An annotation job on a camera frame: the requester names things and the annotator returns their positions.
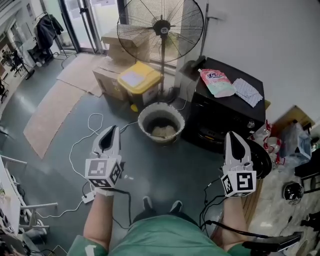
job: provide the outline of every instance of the power strip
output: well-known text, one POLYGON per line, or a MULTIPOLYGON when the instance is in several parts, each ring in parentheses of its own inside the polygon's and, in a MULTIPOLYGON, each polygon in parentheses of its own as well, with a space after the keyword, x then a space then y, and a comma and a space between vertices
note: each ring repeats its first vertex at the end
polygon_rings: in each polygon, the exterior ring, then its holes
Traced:
POLYGON ((81 198, 82 198, 82 201, 85 204, 87 204, 87 203, 90 203, 91 201, 93 201, 95 199, 95 195, 96 195, 96 193, 94 193, 94 191, 92 191, 92 192, 87 193, 85 195, 86 197, 82 196, 81 198))

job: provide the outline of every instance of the black helmet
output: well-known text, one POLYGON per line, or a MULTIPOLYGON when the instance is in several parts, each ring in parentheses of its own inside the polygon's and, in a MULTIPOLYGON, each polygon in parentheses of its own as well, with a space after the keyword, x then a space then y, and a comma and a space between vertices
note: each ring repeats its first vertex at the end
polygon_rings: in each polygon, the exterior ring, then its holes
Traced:
POLYGON ((299 203, 304 193, 304 187, 297 182, 291 181, 283 186, 283 198, 286 200, 299 203))

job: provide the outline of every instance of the forearm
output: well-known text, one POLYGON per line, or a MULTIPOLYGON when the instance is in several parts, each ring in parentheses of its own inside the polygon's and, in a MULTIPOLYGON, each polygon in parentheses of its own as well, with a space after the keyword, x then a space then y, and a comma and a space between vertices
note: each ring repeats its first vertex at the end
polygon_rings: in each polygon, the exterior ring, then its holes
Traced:
MULTIPOLYGON (((240 197, 230 197, 224 201, 222 223, 236 230, 247 231, 247 223, 240 197)), ((247 240, 246 236, 224 228, 221 231, 221 235, 225 251, 247 240)))
POLYGON ((113 225, 113 196, 96 193, 88 218, 84 225, 83 236, 109 250, 113 225))

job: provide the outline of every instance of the white table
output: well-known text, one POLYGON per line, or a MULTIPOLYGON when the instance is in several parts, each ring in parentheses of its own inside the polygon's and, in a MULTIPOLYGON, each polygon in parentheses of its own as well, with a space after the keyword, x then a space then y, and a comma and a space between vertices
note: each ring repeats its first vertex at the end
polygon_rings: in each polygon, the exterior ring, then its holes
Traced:
POLYGON ((37 229, 37 228, 49 228, 49 226, 34 226, 32 225, 33 219, 35 218, 36 209, 45 208, 50 206, 57 206, 58 203, 47 203, 47 204, 37 204, 37 205, 26 205, 22 196, 19 194, 17 187, 14 184, 14 181, 11 178, 11 175, 8 171, 8 163, 15 162, 27 165, 27 162, 19 161, 10 157, 6 157, 1 155, 0 157, 0 182, 2 184, 2 188, 4 189, 5 196, 7 199, 0 199, 0 209, 3 211, 4 215, 7 217, 14 235, 17 235, 20 228, 25 229, 37 229), (29 215, 29 225, 19 225, 20 223, 20 210, 26 210, 29 215))

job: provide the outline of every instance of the black jacket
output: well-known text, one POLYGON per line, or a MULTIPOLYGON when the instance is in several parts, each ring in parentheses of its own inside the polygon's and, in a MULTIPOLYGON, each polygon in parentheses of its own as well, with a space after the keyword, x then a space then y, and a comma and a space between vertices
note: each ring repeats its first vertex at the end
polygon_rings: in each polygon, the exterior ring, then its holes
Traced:
POLYGON ((63 27, 57 21, 57 19, 50 14, 43 16, 36 26, 36 38, 40 49, 49 49, 57 35, 61 35, 61 31, 64 31, 63 27))

